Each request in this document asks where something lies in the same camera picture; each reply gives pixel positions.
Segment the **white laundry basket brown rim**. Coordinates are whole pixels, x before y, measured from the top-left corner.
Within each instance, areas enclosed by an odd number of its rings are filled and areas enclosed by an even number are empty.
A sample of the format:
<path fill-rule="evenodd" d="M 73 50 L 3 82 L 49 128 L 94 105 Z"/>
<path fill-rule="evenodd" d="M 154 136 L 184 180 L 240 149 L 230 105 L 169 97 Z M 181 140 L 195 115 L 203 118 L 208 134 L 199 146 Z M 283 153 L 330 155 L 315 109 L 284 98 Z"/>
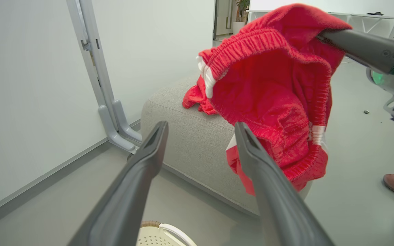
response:
<path fill-rule="evenodd" d="M 197 246 L 177 227 L 159 221 L 142 221 L 136 246 Z"/>

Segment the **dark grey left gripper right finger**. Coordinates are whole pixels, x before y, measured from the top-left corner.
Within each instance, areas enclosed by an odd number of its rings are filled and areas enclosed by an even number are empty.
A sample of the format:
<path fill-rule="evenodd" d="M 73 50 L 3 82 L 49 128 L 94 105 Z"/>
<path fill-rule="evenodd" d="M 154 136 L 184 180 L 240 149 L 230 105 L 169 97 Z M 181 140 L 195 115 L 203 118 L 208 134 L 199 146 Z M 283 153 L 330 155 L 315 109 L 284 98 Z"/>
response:
<path fill-rule="evenodd" d="M 244 122 L 235 124 L 243 172 L 252 180 L 266 246 L 334 246 L 304 200 Z"/>

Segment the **grey partition foot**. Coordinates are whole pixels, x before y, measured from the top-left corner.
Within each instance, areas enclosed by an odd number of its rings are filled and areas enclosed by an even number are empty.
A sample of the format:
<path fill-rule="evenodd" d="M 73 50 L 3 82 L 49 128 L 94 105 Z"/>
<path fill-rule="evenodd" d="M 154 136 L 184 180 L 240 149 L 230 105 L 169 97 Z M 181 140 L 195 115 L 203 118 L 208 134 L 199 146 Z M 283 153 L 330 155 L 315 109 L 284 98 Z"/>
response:
<path fill-rule="evenodd" d="M 108 108 L 105 105 L 101 105 L 98 108 L 98 113 L 100 114 L 100 119 L 103 123 L 105 133 L 107 135 L 108 141 L 113 145 L 129 152 L 130 154 L 136 154 L 137 146 L 128 140 L 124 139 L 118 134 L 112 122 Z"/>
<path fill-rule="evenodd" d="M 136 132 L 133 128 L 131 128 L 129 123 L 127 122 L 127 118 L 122 108 L 121 101 L 116 99 L 111 103 L 111 106 L 114 110 L 119 133 L 138 143 L 142 143 L 141 134 Z"/>

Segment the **red shorts white stripes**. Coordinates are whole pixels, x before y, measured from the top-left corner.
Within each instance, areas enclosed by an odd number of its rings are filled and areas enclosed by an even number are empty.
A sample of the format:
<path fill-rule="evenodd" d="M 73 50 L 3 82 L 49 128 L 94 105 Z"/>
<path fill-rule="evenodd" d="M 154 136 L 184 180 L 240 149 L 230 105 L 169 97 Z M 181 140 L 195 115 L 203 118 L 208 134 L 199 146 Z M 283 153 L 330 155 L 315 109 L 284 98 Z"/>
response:
<path fill-rule="evenodd" d="M 213 109 L 244 122 L 297 191 L 326 172 L 330 80 L 344 52 L 316 38 L 325 29 L 352 27 L 313 6 L 285 5 L 197 57 Z"/>

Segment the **grey fabric sofa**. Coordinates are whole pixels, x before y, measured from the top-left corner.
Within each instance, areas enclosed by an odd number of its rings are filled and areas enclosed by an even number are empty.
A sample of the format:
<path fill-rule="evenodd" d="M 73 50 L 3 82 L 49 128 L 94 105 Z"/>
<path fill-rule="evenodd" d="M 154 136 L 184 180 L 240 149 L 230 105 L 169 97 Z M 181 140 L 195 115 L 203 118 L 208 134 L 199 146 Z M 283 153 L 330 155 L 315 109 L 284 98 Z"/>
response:
<path fill-rule="evenodd" d="M 141 134 L 145 138 L 159 121 L 167 121 L 169 135 L 163 163 L 168 171 L 247 215 L 258 217 L 254 196 L 247 194 L 228 165 L 226 148 L 234 127 L 219 115 L 207 115 L 194 105 L 182 106 L 185 93 L 199 78 L 190 74 L 159 89 L 141 112 Z"/>

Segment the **grey partition post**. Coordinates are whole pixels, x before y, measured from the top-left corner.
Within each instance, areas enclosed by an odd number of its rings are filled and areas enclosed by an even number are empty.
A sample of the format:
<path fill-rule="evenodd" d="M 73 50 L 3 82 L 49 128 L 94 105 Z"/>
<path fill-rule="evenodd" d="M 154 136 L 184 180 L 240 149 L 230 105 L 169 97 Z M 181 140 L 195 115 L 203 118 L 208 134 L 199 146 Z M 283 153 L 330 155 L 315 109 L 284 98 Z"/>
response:
<path fill-rule="evenodd" d="M 103 46 L 94 14 L 92 0 L 66 0 L 70 18 L 99 106 L 112 109 L 114 94 L 105 64 Z"/>

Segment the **dark door frame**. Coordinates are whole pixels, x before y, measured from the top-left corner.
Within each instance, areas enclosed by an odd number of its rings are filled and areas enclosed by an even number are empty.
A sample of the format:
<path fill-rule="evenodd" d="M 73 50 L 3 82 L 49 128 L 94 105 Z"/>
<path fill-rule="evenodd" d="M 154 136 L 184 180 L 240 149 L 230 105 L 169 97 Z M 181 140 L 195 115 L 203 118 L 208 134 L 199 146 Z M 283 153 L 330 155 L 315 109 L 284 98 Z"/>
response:
<path fill-rule="evenodd" d="M 233 0 L 215 0 L 213 41 L 232 34 Z"/>

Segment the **green potted plant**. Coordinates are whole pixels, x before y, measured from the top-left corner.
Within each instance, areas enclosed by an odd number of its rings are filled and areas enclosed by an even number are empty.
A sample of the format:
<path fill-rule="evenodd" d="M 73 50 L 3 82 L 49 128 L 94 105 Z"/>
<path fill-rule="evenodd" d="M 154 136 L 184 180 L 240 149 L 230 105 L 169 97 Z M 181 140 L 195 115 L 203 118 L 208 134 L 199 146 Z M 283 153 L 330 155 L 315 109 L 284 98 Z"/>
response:
<path fill-rule="evenodd" d="M 239 33 L 240 29 L 243 28 L 248 21 L 248 12 L 250 6 L 250 0 L 235 0 L 236 3 L 236 17 L 232 23 L 233 35 Z"/>

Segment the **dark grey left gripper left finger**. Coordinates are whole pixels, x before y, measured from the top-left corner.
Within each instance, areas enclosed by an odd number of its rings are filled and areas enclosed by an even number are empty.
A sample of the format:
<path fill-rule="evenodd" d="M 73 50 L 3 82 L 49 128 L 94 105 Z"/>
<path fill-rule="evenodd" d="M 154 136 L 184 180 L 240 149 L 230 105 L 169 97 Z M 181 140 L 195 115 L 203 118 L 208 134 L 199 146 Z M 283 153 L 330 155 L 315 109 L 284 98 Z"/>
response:
<path fill-rule="evenodd" d="M 68 246 L 136 246 L 152 180 L 166 151 L 168 123 L 156 123 L 100 198 Z"/>

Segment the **grey partition base rail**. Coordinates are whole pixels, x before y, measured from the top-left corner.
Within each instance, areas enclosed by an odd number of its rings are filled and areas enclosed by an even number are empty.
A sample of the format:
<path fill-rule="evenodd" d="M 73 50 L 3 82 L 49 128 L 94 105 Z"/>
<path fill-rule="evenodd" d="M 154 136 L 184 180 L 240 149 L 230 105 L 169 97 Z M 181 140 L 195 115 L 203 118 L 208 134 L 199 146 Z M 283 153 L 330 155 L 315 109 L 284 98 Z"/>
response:
<path fill-rule="evenodd" d="M 0 234 L 70 228 L 94 207 L 129 152 L 105 142 L 0 207 Z"/>

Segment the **plain red garment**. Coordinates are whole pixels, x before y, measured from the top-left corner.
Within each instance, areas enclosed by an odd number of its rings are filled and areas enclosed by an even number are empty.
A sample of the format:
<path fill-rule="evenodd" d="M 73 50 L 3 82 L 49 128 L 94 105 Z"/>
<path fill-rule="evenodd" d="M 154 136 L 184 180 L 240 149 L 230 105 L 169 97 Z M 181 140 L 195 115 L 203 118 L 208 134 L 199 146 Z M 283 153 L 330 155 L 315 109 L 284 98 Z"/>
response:
<path fill-rule="evenodd" d="M 196 85 L 192 86 L 184 95 L 182 106 L 189 109 L 198 105 L 198 111 L 207 115 L 216 115 L 217 111 L 214 109 L 210 99 L 206 95 L 205 81 L 202 76 L 199 76 Z"/>

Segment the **white table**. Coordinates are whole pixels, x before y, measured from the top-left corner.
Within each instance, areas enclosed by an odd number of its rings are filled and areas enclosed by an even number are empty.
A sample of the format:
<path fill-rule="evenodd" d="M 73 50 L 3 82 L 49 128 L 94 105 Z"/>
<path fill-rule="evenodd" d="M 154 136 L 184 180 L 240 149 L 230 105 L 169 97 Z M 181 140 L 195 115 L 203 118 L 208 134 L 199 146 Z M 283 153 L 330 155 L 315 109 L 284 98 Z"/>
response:
<path fill-rule="evenodd" d="M 322 11 L 330 12 L 333 16 L 349 23 L 353 29 L 388 38 L 394 26 L 394 8 L 380 9 L 379 7 L 368 7 L 366 10 L 355 8 L 354 10 L 344 8 L 320 8 Z M 381 12 L 387 18 L 361 17 L 362 14 Z"/>

